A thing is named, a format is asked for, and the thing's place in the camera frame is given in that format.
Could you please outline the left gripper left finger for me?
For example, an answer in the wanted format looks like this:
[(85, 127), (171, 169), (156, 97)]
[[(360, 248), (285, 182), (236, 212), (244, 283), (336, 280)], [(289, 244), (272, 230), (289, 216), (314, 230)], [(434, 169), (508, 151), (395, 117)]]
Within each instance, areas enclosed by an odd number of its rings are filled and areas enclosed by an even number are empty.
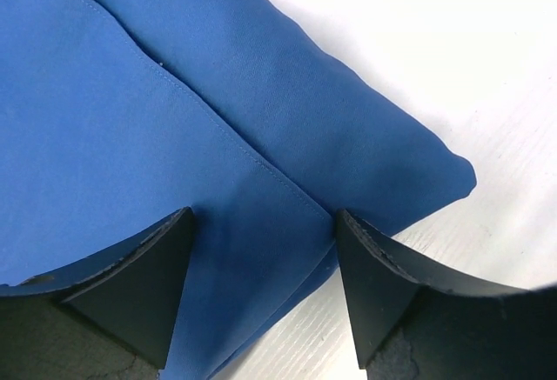
[(3, 379), (157, 379), (195, 217), (183, 208), (111, 247), (1, 287)]

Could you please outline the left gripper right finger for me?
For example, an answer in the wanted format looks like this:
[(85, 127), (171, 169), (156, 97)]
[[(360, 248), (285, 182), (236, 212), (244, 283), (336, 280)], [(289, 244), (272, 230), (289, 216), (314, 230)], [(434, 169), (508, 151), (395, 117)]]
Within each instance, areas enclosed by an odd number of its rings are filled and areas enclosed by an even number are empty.
[(554, 286), (523, 290), (467, 275), (345, 210), (335, 238), (368, 378), (555, 378)]

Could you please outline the blue surgical wrap cloth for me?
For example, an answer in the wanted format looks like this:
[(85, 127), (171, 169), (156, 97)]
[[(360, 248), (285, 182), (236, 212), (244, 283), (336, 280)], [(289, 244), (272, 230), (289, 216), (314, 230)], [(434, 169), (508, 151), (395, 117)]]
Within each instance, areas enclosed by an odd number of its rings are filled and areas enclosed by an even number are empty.
[(165, 379), (206, 379), (337, 265), (335, 212), (395, 235), (473, 166), (268, 0), (1, 0), (1, 279), (190, 206)]

